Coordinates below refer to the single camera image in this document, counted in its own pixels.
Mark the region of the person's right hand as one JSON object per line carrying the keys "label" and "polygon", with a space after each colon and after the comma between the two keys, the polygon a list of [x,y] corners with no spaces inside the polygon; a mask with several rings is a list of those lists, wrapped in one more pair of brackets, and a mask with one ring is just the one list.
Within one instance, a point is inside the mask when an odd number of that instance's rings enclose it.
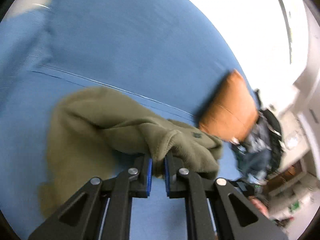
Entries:
{"label": "person's right hand", "polygon": [[267,207],[259,199],[250,196],[249,200],[265,217],[269,218]]}

